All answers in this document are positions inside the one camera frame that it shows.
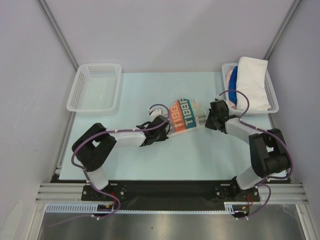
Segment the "rabbit print towel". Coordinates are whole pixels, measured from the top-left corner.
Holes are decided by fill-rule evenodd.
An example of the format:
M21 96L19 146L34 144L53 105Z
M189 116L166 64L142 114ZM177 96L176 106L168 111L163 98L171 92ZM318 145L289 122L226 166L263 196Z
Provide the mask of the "rabbit print towel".
M204 127L207 113L194 98L180 98L169 108L169 137L184 134Z

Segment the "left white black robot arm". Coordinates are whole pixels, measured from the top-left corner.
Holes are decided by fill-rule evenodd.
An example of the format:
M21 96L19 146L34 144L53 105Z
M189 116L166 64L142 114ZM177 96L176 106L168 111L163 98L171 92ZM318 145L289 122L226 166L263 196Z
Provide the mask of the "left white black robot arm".
M132 129L108 130L101 123L92 125L71 147L71 163L80 168L94 186L92 194L99 200L110 195L109 180L103 165L115 148L145 147L169 137L170 121L163 115Z

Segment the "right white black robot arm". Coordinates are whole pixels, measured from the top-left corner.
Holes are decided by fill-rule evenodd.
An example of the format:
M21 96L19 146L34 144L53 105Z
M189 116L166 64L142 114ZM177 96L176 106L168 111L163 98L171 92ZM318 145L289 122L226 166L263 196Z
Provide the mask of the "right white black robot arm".
M215 99L210 103L205 123L207 129L234 136L249 146L250 167L232 178L229 197L242 201L249 190L264 183L268 178L277 179L274 174L292 170L289 154L282 132L278 128L264 130L256 128L235 114L229 114L224 100Z

